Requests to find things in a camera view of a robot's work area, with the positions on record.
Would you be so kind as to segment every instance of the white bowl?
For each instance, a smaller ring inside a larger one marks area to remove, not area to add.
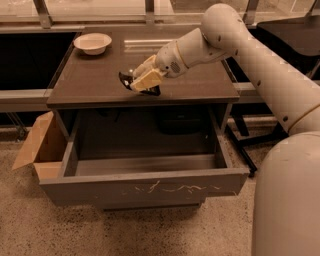
[[[112,39],[108,35],[91,33],[79,36],[73,44],[76,48],[83,50],[88,55],[99,55],[104,53],[106,47],[111,44]]]

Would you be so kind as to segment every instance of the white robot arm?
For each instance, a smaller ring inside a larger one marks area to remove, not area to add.
[[[238,13],[216,4],[196,29],[164,46],[133,76],[131,90],[158,95],[163,77],[232,56],[290,136],[266,156],[258,173],[253,225],[255,256],[320,251],[320,87],[256,40]]]
[[[163,77],[174,78],[189,68],[232,56],[289,134],[320,130],[320,88],[256,40],[238,13],[216,4],[195,29],[163,46],[134,72],[128,89],[151,92]]]

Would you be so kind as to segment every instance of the dark wooden tabletop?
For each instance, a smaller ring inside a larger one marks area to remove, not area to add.
[[[136,68],[159,50],[160,46],[154,40],[164,40],[165,43],[179,38],[188,32],[186,27],[84,31],[90,32],[108,34],[112,38],[111,45],[98,56],[88,56],[73,49],[47,101],[49,108],[229,103],[239,98],[221,62],[201,64],[178,78],[165,78],[160,85],[160,96],[148,96],[124,88],[118,78],[119,71]]]

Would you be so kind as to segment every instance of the speckled floor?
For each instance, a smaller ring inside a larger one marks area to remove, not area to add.
[[[250,129],[268,132],[271,127]],[[14,129],[0,129],[1,256],[250,255],[255,178],[247,180],[239,196],[208,198],[199,209],[56,207],[32,166],[11,170],[22,145],[15,137]],[[225,143],[233,165],[245,166],[228,136]],[[257,166],[272,145],[247,148]]]

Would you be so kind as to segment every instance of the gray drawer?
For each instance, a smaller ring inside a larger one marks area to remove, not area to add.
[[[57,177],[40,180],[56,205],[103,209],[199,206],[237,195],[248,175],[232,168],[210,107],[196,131],[159,129],[153,107],[79,110]]]

